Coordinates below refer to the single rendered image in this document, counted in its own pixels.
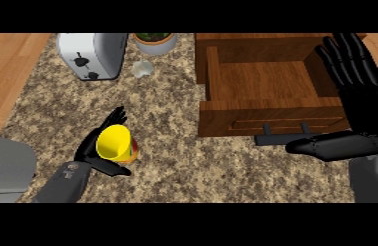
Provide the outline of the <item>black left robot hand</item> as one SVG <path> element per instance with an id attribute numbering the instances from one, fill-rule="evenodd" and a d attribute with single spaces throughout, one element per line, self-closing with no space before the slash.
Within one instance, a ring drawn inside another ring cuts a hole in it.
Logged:
<path id="1" fill-rule="evenodd" d="M 126 116 L 124 107 L 118 106 L 107 115 L 101 125 L 97 128 L 94 128 L 85 136 L 73 155 L 75 161 L 87 162 L 91 165 L 91 167 L 107 176 L 131 175 L 131 171 L 125 167 L 119 166 L 110 160 L 103 159 L 95 152 L 95 141 L 101 131 L 110 125 L 122 125 L 125 120 Z"/>

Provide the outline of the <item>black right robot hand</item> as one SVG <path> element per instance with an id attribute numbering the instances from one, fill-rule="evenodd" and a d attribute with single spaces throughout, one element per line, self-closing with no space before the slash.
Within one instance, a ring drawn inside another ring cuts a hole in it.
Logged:
<path id="1" fill-rule="evenodd" d="M 335 84 L 349 129 L 289 142 L 290 154 L 324 162 L 378 155 L 378 65 L 355 33 L 333 33 L 314 48 Z"/>

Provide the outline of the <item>yellow cup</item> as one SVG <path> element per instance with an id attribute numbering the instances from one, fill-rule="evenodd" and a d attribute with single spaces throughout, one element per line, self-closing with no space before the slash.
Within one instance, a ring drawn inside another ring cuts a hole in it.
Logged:
<path id="1" fill-rule="evenodd" d="M 109 126 L 95 140 L 98 156 L 116 163 L 131 163 L 138 155 L 138 147 L 129 130 L 124 125 Z"/>

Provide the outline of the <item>wooden open drawer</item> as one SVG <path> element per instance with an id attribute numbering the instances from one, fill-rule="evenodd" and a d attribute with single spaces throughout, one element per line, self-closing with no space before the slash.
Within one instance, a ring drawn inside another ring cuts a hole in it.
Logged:
<path id="1" fill-rule="evenodd" d="M 299 106 L 339 106 L 333 83 L 310 53 L 304 61 L 225 62 L 220 48 L 206 48 L 208 102 L 299 101 Z"/>

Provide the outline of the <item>wooden drawer front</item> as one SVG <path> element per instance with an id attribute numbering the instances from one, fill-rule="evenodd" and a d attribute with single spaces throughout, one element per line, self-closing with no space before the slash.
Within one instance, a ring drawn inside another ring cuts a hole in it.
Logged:
<path id="1" fill-rule="evenodd" d="M 305 123 L 313 133 L 349 128 L 338 97 L 290 98 L 199 103 L 200 137 L 252 136 L 267 124 L 273 134 L 301 132 Z"/>

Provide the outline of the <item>small clear glass object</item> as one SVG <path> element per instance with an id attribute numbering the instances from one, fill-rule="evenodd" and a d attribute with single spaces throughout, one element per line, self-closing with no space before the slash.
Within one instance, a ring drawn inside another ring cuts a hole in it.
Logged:
<path id="1" fill-rule="evenodd" d="M 153 66 L 147 60 L 140 60 L 132 63 L 131 73 L 135 78 L 149 76 L 152 72 L 153 72 Z"/>

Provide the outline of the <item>silver toaster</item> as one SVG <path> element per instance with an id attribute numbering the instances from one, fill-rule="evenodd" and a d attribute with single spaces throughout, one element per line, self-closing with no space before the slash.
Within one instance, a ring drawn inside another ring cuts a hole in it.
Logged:
<path id="1" fill-rule="evenodd" d="M 113 80 L 121 71 L 126 33 L 59 33 L 56 50 L 81 81 Z"/>

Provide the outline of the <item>potted plant in white pot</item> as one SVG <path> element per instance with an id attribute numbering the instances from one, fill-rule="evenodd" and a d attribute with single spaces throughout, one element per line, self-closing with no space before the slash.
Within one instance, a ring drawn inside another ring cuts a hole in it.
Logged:
<path id="1" fill-rule="evenodd" d="M 132 34 L 135 45 L 140 51 L 147 55 L 162 55 L 166 54 L 175 46 L 177 34 L 168 33 L 165 37 L 159 37 L 157 40 L 146 41 L 138 37 L 138 34 Z"/>

